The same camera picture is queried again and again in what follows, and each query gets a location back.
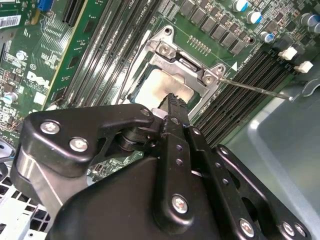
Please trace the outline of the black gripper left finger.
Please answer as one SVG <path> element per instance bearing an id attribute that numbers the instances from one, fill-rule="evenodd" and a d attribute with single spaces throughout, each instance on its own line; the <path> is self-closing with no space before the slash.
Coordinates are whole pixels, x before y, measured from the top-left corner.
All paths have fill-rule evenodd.
<path id="1" fill-rule="evenodd" d="M 54 220 L 74 195 L 139 160 L 156 160 L 153 217 L 166 233 L 181 233 L 179 144 L 184 141 L 179 100 L 169 94 L 156 115 L 140 104 L 30 114 L 23 123 L 14 166 Z"/>

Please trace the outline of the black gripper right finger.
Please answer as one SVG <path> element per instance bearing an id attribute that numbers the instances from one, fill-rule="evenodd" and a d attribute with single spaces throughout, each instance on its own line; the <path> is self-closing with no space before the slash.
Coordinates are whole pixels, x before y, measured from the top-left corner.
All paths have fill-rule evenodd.
<path id="1" fill-rule="evenodd" d="M 308 228 L 224 145 L 210 147 L 178 102 L 181 240 L 310 240 Z"/>

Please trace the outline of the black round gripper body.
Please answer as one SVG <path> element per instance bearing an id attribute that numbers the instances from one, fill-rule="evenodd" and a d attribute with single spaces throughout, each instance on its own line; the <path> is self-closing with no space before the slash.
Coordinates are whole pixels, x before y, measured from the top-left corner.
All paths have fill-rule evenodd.
<path id="1" fill-rule="evenodd" d="M 193 225 L 169 234 L 153 216 L 157 161 L 138 160 L 71 197 L 59 210 L 49 240 L 235 240 L 236 233 L 215 213 L 203 180 L 189 182 Z"/>

